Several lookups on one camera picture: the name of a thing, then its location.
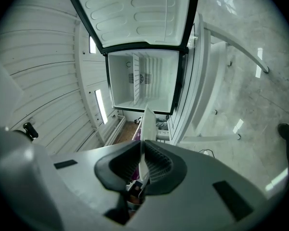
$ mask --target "marble floor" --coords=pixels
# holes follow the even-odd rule
[[[210,116],[201,135],[232,134],[240,123],[241,139],[179,146],[213,150],[218,160],[270,197],[266,186],[288,166],[286,144],[276,128],[289,123],[289,26],[271,0],[199,0],[197,10],[204,21],[244,41],[270,73],[259,76],[254,62],[228,47],[232,65],[215,101],[218,114]]]

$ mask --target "open white lid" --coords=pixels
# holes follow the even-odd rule
[[[101,53],[185,49],[197,0],[71,0]]]

